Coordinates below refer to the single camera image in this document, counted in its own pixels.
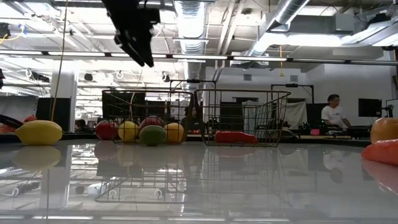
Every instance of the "wire basket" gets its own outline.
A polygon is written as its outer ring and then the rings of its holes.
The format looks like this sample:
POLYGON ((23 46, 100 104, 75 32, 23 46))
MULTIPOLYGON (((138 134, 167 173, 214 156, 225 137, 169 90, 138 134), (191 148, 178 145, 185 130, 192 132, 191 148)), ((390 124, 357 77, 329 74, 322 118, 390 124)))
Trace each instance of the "wire basket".
POLYGON ((277 147, 289 95, 288 91, 196 90, 203 141, 207 146, 277 147))
POLYGON ((118 126, 113 141, 139 142, 139 133, 149 125, 163 127, 167 143, 179 144, 187 138, 193 108, 190 92, 104 90, 102 99, 104 119, 118 126))

